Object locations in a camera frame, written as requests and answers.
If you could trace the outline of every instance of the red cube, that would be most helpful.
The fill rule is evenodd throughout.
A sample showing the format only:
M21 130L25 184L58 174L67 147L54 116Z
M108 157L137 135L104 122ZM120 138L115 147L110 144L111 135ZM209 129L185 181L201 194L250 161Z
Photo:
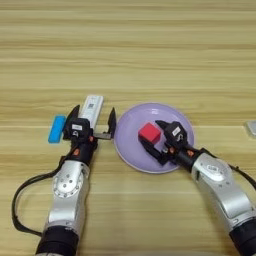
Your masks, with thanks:
M139 130L139 136L144 139L150 141L153 144L156 144L161 137L161 131L159 131L154 125L151 123L147 123L143 128Z

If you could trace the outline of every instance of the blue block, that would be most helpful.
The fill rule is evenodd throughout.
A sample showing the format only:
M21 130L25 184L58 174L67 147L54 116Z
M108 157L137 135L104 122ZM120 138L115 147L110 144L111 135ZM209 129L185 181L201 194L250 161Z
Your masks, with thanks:
M64 125L66 122L65 116L55 116L53 123L52 123L52 129L49 134L48 142L49 143L59 143L61 138L61 133L63 131Z

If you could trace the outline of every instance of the black cable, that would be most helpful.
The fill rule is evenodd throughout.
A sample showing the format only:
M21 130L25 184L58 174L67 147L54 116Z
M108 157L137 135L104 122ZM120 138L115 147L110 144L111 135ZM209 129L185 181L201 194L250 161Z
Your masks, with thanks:
M217 158L215 155L213 155L211 152L209 152L207 149L205 149L205 148L202 148L201 149L202 150L202 152L205 152L205 153L207 153L208 155L210 155L210 156L212 156L212 157L214 157L214 158ZM242 171L238 166L233 166L233 165L231 165L231 164L228 164L229 165L229 167L233 170L233 171L235 171L235 172L237 172L237 173L239 173L240 175L242 175L252 186L253 186L253 188L256 190L256 181L249 175L249 174L247 174L247 173L245 173L244 171Z
M250 182L250 184L254 187L254 189L256 190L256 181L247 173L245 173L244 171L242 171L238 166L233 166L233 165L229 165L230 168L239 173L240 175L242 175L248 182Z
M39 231L30 229L30 228L24 226L24 225L20 222L20 220L19 220L19 218L18 218L18 214L17 214L17 212L16 212L16 209L17 209L17 207L16 207L17 198L18 198L19 194L21 193L21 191L22 191L24 188L26 188L27 186L29 186L29 185L31 185L31 184L33 184L33 183L36 183L36 182L38 182L38 181L42 181L42 180L45 180L45 179L48 179L48 178L52 178L53 176L55 176L55 175L60 171L60 169L61 169L63 163L65 162L65 160L66 160L69 156L71 156L71 155L74 153L74 151L77 149L78 146L79 146L79 145L78 145L78 143L77 143L74 147L71 148L71 150L69 151L69 153L68 153L63 159L61 159L61 161L60 161L58 167L57 167L55 170L53 170L53 171L51 171L51 172L49 172L49 173L39 174L39 175L37 175L37 176L34 176L34 177L32 177L32 178L26 180L25 182L23 182L23 183L19 186L19 188L17 189L17 191L15 192L15 194L14 194L14 196L13 196L13 199L12 199L12 208L11 208L11 211L12 211L12 222L13 222L14 227L15 227L17 230L19 230L19 231L21 231L21 232L25 232L25 233L37 235L37 236L40 236L40 237L42 236L42 232L39 232Z

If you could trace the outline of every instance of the white object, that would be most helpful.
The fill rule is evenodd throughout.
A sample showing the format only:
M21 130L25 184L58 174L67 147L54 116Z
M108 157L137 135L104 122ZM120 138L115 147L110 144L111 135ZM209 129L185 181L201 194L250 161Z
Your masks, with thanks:
M96 126L103 105L103 99L103 96L87 96L84 106L79 113L79 118L86 118L90 121L90 126L92 129L94 129Z
M256 138L256 120L246 122L246 126L249 131L249 134L252 137Z

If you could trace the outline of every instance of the robotic arm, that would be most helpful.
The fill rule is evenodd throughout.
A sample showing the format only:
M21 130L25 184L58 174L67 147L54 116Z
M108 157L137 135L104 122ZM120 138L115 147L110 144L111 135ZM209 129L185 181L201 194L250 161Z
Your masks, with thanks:
M189 145L187 133L179 122L156 123L164 131L165 147L159 152L147 138L139 136L146 151L162 165L171 161L185 167L212 203L240 254L256 255L256 209L235 183L230 166L207 150Z
M37 256L75 256L85 221L85 199L89 191L90 163L97 148L98 139L110 140L116 128L114 108L109 116L109 130L103 134L94 132L103 103L102 96L88 96L84 107L76 106L69 114L64 129L52 128L49 141L63 139L71 141L71 150L62 157L56 170L28 179L16 191L12 202L13 224L19 231L41 237ZM17 216L16 200L28 185L46 178L53 178L53 205L43 233L21 224Z

